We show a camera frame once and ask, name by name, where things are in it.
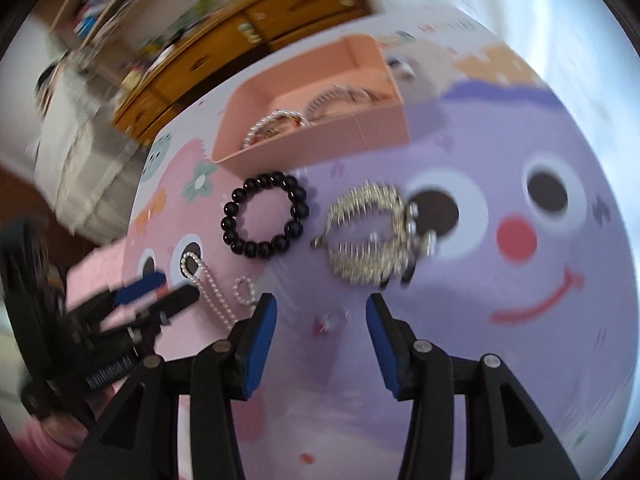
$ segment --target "red smile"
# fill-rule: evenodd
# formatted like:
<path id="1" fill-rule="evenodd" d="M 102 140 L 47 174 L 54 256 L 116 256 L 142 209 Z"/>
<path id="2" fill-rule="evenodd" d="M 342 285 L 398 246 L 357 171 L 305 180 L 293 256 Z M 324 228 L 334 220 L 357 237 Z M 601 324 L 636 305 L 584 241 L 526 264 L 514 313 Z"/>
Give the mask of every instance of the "red smile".
<path id="1" fill-rule="evenodd" d="M 572 288 L 581 289 L 584 285 L 584 276 L 575 274 L 569 267 L 564 268 L 564 282 L 541 303 L 527 308 L 515 310 L 496 310 L 491 314 L 492 323 L 517 324 L 530 321 L 544 314 L 547 310 L 556 306 Z"/>

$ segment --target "orange bow print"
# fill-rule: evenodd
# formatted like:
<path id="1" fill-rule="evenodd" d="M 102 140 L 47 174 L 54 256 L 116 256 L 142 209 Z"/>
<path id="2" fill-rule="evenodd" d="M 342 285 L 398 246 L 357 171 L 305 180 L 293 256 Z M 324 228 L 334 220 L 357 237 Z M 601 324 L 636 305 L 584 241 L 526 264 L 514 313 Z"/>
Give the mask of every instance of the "orange bow print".
<path id="1" fill-rule="evenodd" d="M 136 225 L 136 233 L 141 235 L 146 232 L 146 224 L 151 220 L 154 216 L 158 216 L 162 209 L 164 209 L 164 205 L 166 204 L 166 193 L 164 192 L 164 188 L 158 191 L 146 209 L 142 210 L 136 219 L 134 220 L 134 224 Z"/>

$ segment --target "orange plastic box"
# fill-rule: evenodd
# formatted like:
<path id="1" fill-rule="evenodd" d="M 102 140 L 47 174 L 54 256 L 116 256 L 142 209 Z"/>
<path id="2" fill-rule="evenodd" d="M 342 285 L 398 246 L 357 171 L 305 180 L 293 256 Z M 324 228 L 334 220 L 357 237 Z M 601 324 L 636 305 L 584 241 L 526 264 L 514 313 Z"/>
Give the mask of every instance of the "orange plastic box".
<path id="1" fill-rule="evenodd" d="M 311 126 L 242 150 L 252 126 L 279 108 L 302 113 L 335 84 L 375 90 L 380 101 L 333 102 Z M 229 99 L 212 158 L 239 178 L 289 171 L 345 155 L 409 143 L 404 104 L 378 42 L 365 34 L 310 50 L 243 83 Z"/>

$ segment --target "drawer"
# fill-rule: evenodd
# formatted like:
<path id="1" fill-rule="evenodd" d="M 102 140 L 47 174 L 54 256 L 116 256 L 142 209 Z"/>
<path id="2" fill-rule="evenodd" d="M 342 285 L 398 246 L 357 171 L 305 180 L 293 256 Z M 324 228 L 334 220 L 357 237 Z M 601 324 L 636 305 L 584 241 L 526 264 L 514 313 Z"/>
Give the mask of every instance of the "drawer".
<path id="1" fill-rule="evenodd" d="M 168 107 L 166 102 L 145 89 L 127 106 L 115 126 L 137 139 Z"/>
<path id="2" fill-rule="evenodd" d="M 338 12 L 361 8 L 360 0 L 263 0 L 248 13 L 267 40 Z"/>
<path id="3" fill-rule="evenodd" d="M 220 23 L 178 54 L 152 81 L 173 103 L 199 82 L 262 42 L 243 14 Z"/>
<path id="4" fill-rule="evenodd" d="M 173 121 L 181 111 L 182 109 L 178 108 L 176 105 L 169 108 L 160 117 L 158 117 L 151 126 L 142 133 L 142 135 L 138 137 L 138 142 L 143 146 L 151 146 L 158 133 L 160 133 L 160 130 Z"/>
<path id="5" fill-rule="evenodd" d="M 307 36 L 311 36 L 316 32 L 327 30 L 328 28 L 335 27 L 336 25 L 340 25 L 341 23 L 350 22 L 351 20 L 357 20 L 358 18 L 362 18 L 366 15 L 367 11 L 365 9 L 355 9 L 348 10 L 347 12 L 341 12 L 340 14 L 325 18 L 324 20 L 313 22 L 306 27 L 300 27 L 299 29 L 290 32 L 289 34 L 281 36 L 277 40 L 270 41 L 269 47 L 271 50 L 278 50 L 287 46 L 288 44 L 295 43 L 296 41 L 306 38 Z"/>

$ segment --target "black bead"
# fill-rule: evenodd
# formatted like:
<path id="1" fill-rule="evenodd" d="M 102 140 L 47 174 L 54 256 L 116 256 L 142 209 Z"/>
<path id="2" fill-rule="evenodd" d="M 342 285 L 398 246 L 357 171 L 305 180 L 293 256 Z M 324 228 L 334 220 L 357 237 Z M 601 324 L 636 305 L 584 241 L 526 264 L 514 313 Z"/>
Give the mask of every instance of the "black bead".
<path id="1" fill-rule="evenodd" d="M 306 202 L 297 202 L 291 206 L 291 216 L 296 220 L 302 220 L 309 216 L 309 206 Z"/>
<path id="2" fill-rule="evenodd" d="M 222 239 L 225 241 L 225 244 L 227 245 L 231 245 L 233 242 L 235 242 L 236 238 L 238 238 L 238 233 L 233 229 L 228 229 L 222 235 Z"/>
<path id="3" fill-rule="evenodd" d="M 288 191 L 292 187 L 296 187 L 298 185 L 298 180 L 293 175 L 286 175 L 280 187 L 284 189 L 284 191 Z"/>
<path id="4" fill-rule="evenodd" d="M 302 202 L 306 198 L 306 191 L 303 187 L 296 186 L 289 189 L 289 200 L 292 202 Z"/>
<path id="5" fill-rule="evenodd" d="M 238 211 L 240 211 L 240 208 L 235 202 L 227 202 L 223 211 L 227 216 L 236 216 L 238 214 Z"/>
<path id="6" fill-rule="evenodd" d="M 274 171 L 269 175 L 269 179 L 271 180 L 271 184 L 273 185 L 273 187 L 279 187 L 284 180 L 284 173 L 282 173 L 281 171 Z"/>
<path id="7" fill-rule="evenodd" d="M 263 260 L 273 256 L 273 246 L 271 245 L 271 242 L 260 242 L 258 244 L 258 256 Z"/>
<path id="8" fill-rule="evenodd" d="M 231 244 L 231 250 L 235 254 L 242 254 L 242 249 L 244 249 L 244 240 L 242 240 L 242 238 L 236 238 Z"/>
<path id="9" fill-rule="evenodd" d="M 248 178 L 244 181 L 244 184 L 242 184 L 242 188 L 247 194 L 255 193 L 258 191 L 258 181 L 254 178 Z"/>
<path id="10" fill-rule="evenodd" d="M 241 187 L 236 187 L 231 192 L 231 198 L 233 199 L 233 201 L 235 203 L 241 204 L 242 202 L 244 202 L 246 200 L 246 191 L 244 189 L 242 189 Z"/>
<path id="11" fill-rule="evenodd" d="M 235 229 L 236 228 L 236 219 L 233 218 L 232 216 L 225 216 L 222 219 L 222 221 L 220 222 L 220 227 L 222 227 L 223 231 L 229 231 L 229 229 Z"/>
<path id="12" fill-rule="evenodd" d="M 302 236 L 303 230 L 302 224 L 296 220 L 291 220 L 284 224 L 284 234 L 287 235 L 287 238 L 297 240 Z"/>
<path id="13" fill-rule="evenodd" d="M 247 258 L 255 258 L 258 254 L 258 244 L 255 242 L 245 242 L 242 252 Z"/>
<path id="14" fill-rule="evenodd" d="M 289 245 L 291 242 L 284 235 L 275 235 L 273 240 L 271 240 L 271 245 L 273 246 L 273 250 L 277 253 L 285 253 L 287 249 L 289 249 Z"/>
<path id="15" fill-rule="evenodd" d="M 269 175 L 267 175 L 266 173 L 258 175 L 258 178 L 256 180 L 258 181 L 258 186 L 260 186 L 261 189 L 270 189 L 271 187 L 273 187 L 271 184 L 271 177 L 269 177 Z"/>

